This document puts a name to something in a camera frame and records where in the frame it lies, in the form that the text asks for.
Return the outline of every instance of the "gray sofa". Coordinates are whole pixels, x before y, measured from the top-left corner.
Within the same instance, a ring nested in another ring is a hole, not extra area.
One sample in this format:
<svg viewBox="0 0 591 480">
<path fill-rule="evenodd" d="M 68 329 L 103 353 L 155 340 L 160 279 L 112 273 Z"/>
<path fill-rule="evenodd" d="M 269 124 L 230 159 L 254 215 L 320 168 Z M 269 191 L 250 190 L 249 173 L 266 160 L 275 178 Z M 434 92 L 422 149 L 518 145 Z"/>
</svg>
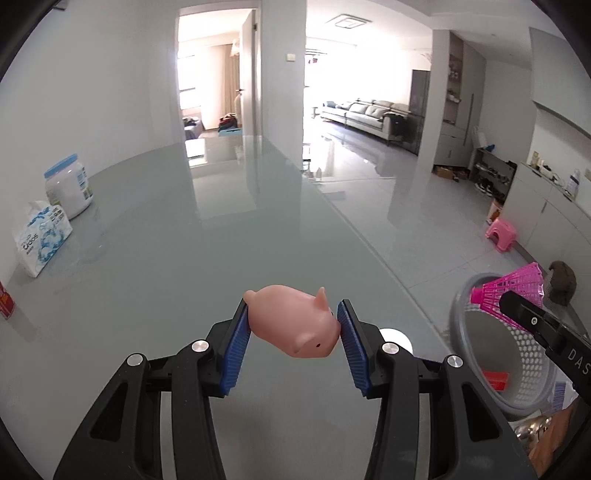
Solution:
<svg viewBox="0 0 591 480">
<path fill-rule="evenodd" d="M 336 104 L 325 102 L 320 107 L 320 117 L 339 122 L 376 135 L 388 142 L 402 141 L 408 105 L 386 100 L 357 99 L 354 102 Z"/>
</svg>

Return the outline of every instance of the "tiled floor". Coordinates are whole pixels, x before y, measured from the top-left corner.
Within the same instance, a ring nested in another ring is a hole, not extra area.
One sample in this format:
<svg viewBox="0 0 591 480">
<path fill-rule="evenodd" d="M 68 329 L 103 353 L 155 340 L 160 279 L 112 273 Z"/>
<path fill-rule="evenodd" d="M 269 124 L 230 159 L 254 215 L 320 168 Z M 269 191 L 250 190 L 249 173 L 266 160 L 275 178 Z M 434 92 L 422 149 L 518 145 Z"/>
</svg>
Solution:
<svg viewBox="0 0 591 480">
<path fill-rule="evenodd" d="M 477 273 L 509 273 L 527 262 L 484 238 L 491 199 L 417 167 L 417 157 L 342 125 L 308 120 L 310 170 L 341 214 L 384 260 L 447 337 L 452 300 Z"/>
</svg>

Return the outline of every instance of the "plastic jar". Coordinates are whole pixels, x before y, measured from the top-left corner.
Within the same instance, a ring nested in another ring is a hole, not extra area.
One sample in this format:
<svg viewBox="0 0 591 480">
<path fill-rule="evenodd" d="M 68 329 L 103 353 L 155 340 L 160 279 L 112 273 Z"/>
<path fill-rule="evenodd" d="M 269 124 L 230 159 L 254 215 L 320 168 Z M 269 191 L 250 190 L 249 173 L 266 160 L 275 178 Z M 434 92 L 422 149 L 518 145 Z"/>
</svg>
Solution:
<svg viewBox="0 0 591 480">
<path fill-rule="evenodd" d="M 49 203 L 61 205 L 69 219 L 82 213 L 92 202 L 92 190 L 78 154 L 53 165 L 44 177 Z"/>
</svg>

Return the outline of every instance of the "window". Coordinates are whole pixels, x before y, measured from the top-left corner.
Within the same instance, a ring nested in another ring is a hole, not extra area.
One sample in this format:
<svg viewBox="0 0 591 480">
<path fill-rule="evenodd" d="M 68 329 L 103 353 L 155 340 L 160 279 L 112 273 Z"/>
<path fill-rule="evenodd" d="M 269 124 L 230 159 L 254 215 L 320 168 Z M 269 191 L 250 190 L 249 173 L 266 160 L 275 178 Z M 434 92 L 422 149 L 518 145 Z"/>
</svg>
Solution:
<svg viewBox="0 0 591 480">
<path fill-rule="evenodd" d="M 199 66 L 203 65 L 203 52 L 198 51 L 195 55 L 190 55 L 177 59 L 178 71 L 178 89 L 180 90 L 181 110 L 201 106 L 201 88 L 202 79 L 199 75 Z"/>
</svg>

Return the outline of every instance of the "rubber toy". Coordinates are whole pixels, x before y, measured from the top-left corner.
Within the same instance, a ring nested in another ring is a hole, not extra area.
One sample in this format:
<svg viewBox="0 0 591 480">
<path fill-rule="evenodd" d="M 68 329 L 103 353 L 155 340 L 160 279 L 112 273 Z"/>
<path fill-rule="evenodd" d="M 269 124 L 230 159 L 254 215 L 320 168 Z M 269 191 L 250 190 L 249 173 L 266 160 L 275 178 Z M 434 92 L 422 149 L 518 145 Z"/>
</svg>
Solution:
<svg viewBox="0 0 591 480">
<path fill-rule="evenodd" d="M 257 337 L 295 358 L 328 356 L 340 335 L 324 287 L 316 297 L 284 285 L 244 294 L 248 323 Z"/>
</svg>

